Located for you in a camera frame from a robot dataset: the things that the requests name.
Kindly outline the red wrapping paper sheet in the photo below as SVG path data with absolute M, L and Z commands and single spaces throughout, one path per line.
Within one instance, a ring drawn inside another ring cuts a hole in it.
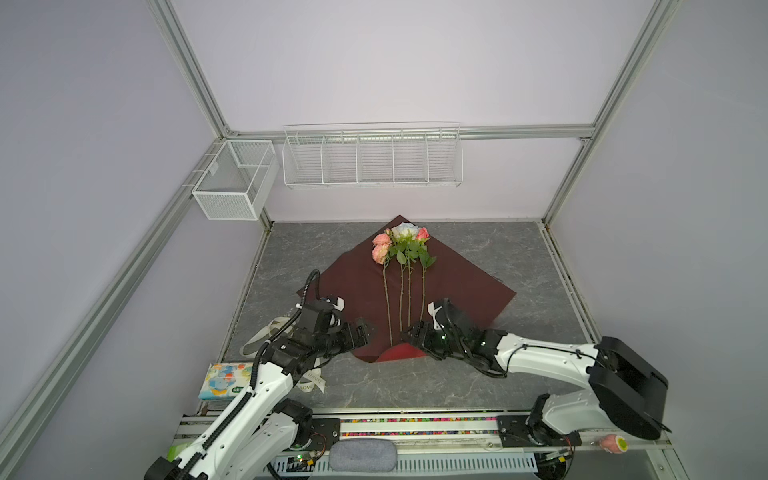
M 340 255 L 315 281 L 321 296 L 344 300 L 347 320 L 362 318 L 374 327 L 370 343 L 352 351 L 357 359 L 382 363 L 423 357 L 400 334 L 430 318 L 431 302 L 447 298 L 486 329 L 515 297 L 511 288 L 440 240 L 430 238 L 426 248 L 436 259 L 428 268 L 420 262 L 401 267 L 395 259 L 383 266 L 373 260 L 373 239 L 368 238 Z

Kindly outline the single pink fake rose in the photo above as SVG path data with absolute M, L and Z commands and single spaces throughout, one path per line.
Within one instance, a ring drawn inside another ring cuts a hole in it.
M 427 228 L 419 227 L 417 229 L 416 242 L 417 242 L 417 255 L 421 265 L 422 277 L 421 277 L 421 308 L 419 319 L 423 320 L 426 313 L 426 277 L 428 269 L 435 263 L 433 257 L 429 254 L 427 242 L 430 240 L 430 234 Z

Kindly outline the double pink fake rose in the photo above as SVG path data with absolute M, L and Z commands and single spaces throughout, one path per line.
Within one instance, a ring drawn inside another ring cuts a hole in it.
M 391 230 L 385 229 L 382 233 L 376 235 L 375 238 L 372 240 L 372 243 L 373 243 L 372 259 L 376 264 L 378 264 L 381 267 L 382 284 L 383 284 L 383 291 L 384 291 L 384 304 L 385 304 L 385 312 L 386 312 L 387 335 L 389 338 L 389 345 L 393 346 L 394 340 L 392 335 L 391 309 L 390 309 L 390 302 L 389 302 L 389 289 L 388 289 L 388 280 L 387 280 L 387 267 L 389 264 L 389 253 L 390 253 L 391 247 L 393 246 L 393 238 L 392 238 Z

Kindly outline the cream fake rose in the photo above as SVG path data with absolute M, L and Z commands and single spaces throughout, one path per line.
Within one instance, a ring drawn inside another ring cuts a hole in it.
M 392 228 L 389 231 L 391 245 L 389 256 L 395 261 L 399 271 L 399 293 L 398 293 L 398 327 L 403 328 L 403 296 L 404 296 L 404 270 L 405 270 L 405 230 L 402 224 Z

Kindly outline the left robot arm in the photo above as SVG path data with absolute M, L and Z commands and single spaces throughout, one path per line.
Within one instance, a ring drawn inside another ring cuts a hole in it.
M 259 347 L 249 384 L 174 459 L 160 457 L 146 479 L 252 479 L 282 451 L 311 442 L 312 410 L 288 398 L 319 363 L 368 345 L 376 329 L 344 318 L 340 297 L 296 312 Z

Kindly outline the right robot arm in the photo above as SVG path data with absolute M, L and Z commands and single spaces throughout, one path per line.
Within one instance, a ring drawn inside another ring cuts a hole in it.
M 524 419 L 503 425 L 516 441 L 574 445 L 584 430 L 620 430 L 655 441 L 667 432 L 669 382 L 622 340 L 556 343 L 480 329 L 449 299 L 432 302 L 427 310 L 427 318 L 402 331 L 401 338 L 430 357 L 461 360 L 494 379 L 524 373 L 575 386 L 569 394 L 539 395 Z

